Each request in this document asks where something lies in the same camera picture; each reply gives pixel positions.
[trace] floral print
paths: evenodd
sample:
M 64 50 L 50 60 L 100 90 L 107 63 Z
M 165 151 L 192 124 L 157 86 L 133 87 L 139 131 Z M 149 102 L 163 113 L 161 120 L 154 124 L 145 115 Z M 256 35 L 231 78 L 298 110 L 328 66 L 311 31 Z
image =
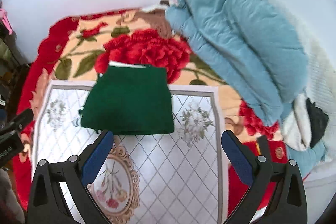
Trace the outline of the floral print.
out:
M 214 123 L 209 117 L 209 112 L 202 110 L 197 102 L 191 101 L 188 106 L 189 110 L 183 111 L 181 116 L 184 122 L 183 128 L 177 131 L 187 146 L 191 147 L 193 142 L 197 143 L 200 139 L 204 139 L 205 131 L 209 126 L 214 126 Z
M 93 29 L 90 29 L 90 30 L 82 30 L 81 31 L 81 34 L 82 34 L 82 37 L 83 38 L 88 38 L 88 37 L 92 37 L 94 35 L 97 35 L 100 33 L 100 28 L 101 27 L 105 27 L 107 26 L 108 24 L 105 23 L 105 22 L 100 22 L 97 27 L 93 28 Z
M 106 201 L 107 206 L 109 206 L 110 208 L 116 209 L 119 206 L 118 201 L 116 201 L 113 198 L 110 198 L 108 201 Z
M 56 131 L 65 120 L 65 103 L 61 99 L 51 102 L 49 109 L 47 109 L 47 115 L 47 124 Z
M 105 194 L 101 190 L 98 190 L 96 194 L 97 194 L 97 198 L 99 201 L 102 201 L 102 202 L 106 201 Z
M 271 140 L 274 137 L 274 133 L 279 129 L 279 122 L 270 127 L 264 126 L 262 120 L 254 114 L 253 109 L 248 107 L 244 100 L 241 101 L 238 115 L 243 117 L 244 126 L 250 136 L 260 133 L 261 135 L 266 135 L 268 140 Z
M 109 170 L 106 166 L 105 171 L 100 174 L 100 176 L 104 176 L 101 187 L 105 188 L 105 190 L 98 190 L 96 194 L 99 201 L 106 202 L 109 208 L 116 209 L 119 206 L 119 202 L 124 202 L 127 199 L 128 193 L 122 188 L 122 184 L 117 176 L 119 171 L 115 172 L 114 166 L 115 162 L 113 162 L 112 170 Z
M 189 63 L 191 50 L 184 40 L 164 39 L 157 30 L 136 30 L 132 35 L 122 34 L 104 44 L 105 53 L 95 63 L 97 73 L 105 73 L 109 61 L 143 64 L 166 68 L 171 84 L 180 77 Z

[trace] red floral blanket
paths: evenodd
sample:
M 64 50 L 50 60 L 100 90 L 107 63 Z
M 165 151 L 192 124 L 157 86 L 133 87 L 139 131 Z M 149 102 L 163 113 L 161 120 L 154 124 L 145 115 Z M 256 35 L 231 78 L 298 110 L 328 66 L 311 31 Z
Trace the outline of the red floral blanket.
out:
M 31 66 L 22 90 L 18 113 L 31 107 L 34 117 L 38 116 L 51 78 L 96 80 L 97 73 L 106 71 L 109 61 L 164 67 L 169 84 L 218 86 L 226 129 L 231 129 L 242 143 L 255 142 L 258 136 L 266 135 L 274 141 L 271 146 L 274 147 L 271 151 L 274 158 L 278 161 L 287 160 L 278 123 L 264 127 L 239 94 L 226 84 L 225 79 L 221 79 L 195 55 L 185 39 L 172 34 L 164 18 L 164 11 L 159 9 L 150 12 L 119 10 L 68 17 L 57 22 L 38 48 L 38 57 Z M 32 144 L 33 126 L 34 122 L 21 135 L 25 144 Z M 186 134 L 193 141 L 201 131 L 194 130 Z M 29 154 L 30 151 L 25 150 L 13 159 L 18 196 L 24 208 L 27 208 L 31 185 Z M 230 183 L 234 188 L 242 187 L 234 175 Z M 235 197 L 238 198 L 232 200 L 233 208 L 236 199 L 239 201 L 241 198 L 240 194 Z

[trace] green leaf pattern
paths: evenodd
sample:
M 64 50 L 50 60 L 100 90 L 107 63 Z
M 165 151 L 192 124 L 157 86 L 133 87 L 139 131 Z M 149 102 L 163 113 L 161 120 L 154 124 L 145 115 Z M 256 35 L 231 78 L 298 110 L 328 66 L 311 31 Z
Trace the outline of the green leaf pattern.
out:
M 84 38 L 82 35 L 79 35 L 79 36 L 77 36 L 77 38 L 79 39 L 79 41 L 77 43 L 77 46 L 80 46 L 81 44 L 83 44 L 84 41 L 89 41 L 89 42 L 95 41 L 95 42 L 97 42 L 97 38 L 95 38 L 95 37 Z
M 84 57 L 81 62 L 79 63 L 78 69 L 76 73 L 73 75 L 74 78 L 77 78 L 86 72 L 93 69 L 95 66 L 97 57 L 101 54 L 101 51 L 93 51 L 87 57 Z
M 68 80 L 72 67 L 72 60 L 70 58 L 61 58 L 55 70 L 55 76 L 59 80 Z
M 199 76 L 202 75 L 210 80 L 218 82 L 220 85 L 226 85 L 226 82 L 215 73 L 212 68 L 203 62 L 196 54 L 190 55 L 190 62 L 194 63 L 196 69 L 192 68 L 183 68 L 184 71 L 190 71 L 195 74 L 196 79 L 191 80 L 189 85 L 207 85 L 206 82 L 199 79 Z
M 127 26 L 126 27 L 115 27 L 113 31 L 111 32 L 111 36 L 113 38 L 116 38 L 121 34 L 127 34 L 129 32 L 130 32 L 130 29 Z

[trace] black cloth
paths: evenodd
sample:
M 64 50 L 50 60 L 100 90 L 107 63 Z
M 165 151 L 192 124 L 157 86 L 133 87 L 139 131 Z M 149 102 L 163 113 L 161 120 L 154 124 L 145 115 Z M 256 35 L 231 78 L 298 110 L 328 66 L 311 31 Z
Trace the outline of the black cloth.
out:
M 315 103 L 311 103 L 309 98 L 306 100 L 306 107 L 311 126 L 310 148 L 313 148 L 322 139 L 327 128 L 329 117 L 322 109 L 316 107 Z

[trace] red rose pattern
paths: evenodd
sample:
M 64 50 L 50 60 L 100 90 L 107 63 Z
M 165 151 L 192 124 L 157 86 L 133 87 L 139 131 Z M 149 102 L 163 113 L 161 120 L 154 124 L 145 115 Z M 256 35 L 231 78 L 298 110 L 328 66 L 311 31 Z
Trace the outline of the red rose pattern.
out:
M 137 30 L 131 36 L 122 34 L 104 44 L 106 50 L 95 63 L 97 73 L 105 73 L 109 61 L 152 65 L 167 70 L 171 84 L 177 80 L 190 61 L 191 50 L 185 40 L 164 39 L 157 30 Z
M 106 201 L 107 206 L 109 206 L 110 208 L 116 209 L 119 206 L 118 201 L 116 201 L 113 198 L 110 198 L 108 201 Z
M 260 133 L 261 135 L 266 135 L 268 140 L 271 140 L 274 133 L 279 129 L 279 122 L 270 127 L 264 126 L 259 117 L 254 114 L 253 109 L 248 107 L 243 100 L 241 101 L 238 115 L 244 117 L 244 126 L 250 136 Z
M 94 35 L 97 35 L 100 33 L 100 28 L 101 27 L 105 27 L 108 24 L 105 22 L 100 22 L 97 27 L 93 28 L 93 29 L 89 29 L 89 30 L 83 30 L 81 31 L 81 34 L 83 36 L 83 38 L 88 38 L 88 37 L 92 37 Z

